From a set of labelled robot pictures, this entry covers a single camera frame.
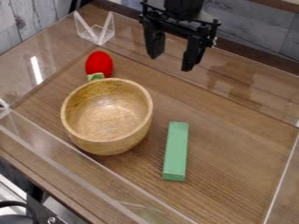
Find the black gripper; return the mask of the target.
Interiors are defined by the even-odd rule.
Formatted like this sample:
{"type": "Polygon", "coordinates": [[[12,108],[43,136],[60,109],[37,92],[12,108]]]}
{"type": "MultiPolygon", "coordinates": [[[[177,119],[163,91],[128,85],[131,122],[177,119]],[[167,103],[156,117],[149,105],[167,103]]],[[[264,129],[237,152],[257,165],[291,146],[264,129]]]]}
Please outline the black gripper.
{"type": "Polygon", "coordinates": [[[205,47],[213,47],[216,44],[220,20],[204,11],[204,0],[140,0],[140,4],[143,17],[152,19],[163,27],[161,29],[149,20],[144,21],[144,42],[148,56],[156,59],[164,53],[164,30],[184,38],[188,37],[181,70],[189,72],[201,61],[205,47]]]}

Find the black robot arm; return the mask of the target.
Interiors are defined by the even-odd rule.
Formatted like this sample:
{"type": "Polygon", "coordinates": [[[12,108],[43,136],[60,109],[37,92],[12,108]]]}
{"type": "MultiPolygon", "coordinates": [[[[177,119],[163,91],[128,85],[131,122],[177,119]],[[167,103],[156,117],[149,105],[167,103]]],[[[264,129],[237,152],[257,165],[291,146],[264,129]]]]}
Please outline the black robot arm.
{"type": "Polygon", "coordinates": [[[187,39],[184,72],[201,62],[205,49],[216,45],[220,20],[204,12],[203,3],[204,0],[140,0],[147,54],[156,59],[164,53],[167,33],[187,39]]]}

